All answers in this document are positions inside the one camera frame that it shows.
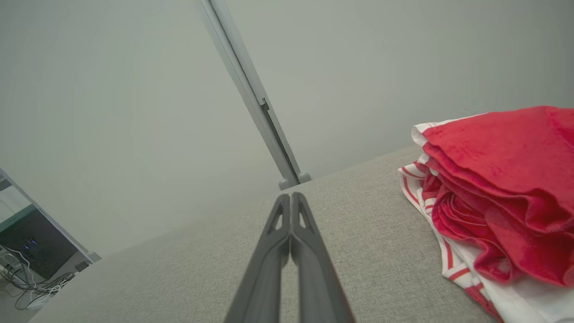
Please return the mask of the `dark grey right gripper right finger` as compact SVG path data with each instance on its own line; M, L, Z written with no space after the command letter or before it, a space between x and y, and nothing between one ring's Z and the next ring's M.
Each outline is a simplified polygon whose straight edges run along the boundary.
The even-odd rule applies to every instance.
M307 198L291 196L291 257L299 269L302 323L354 323L346 294Z

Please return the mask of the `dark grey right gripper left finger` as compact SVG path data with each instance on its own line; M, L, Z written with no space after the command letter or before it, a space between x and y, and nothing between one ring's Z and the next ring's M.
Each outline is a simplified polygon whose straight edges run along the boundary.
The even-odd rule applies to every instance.
M291 201L277 198L236 291L226 323L279 323L281 273L290 256Z

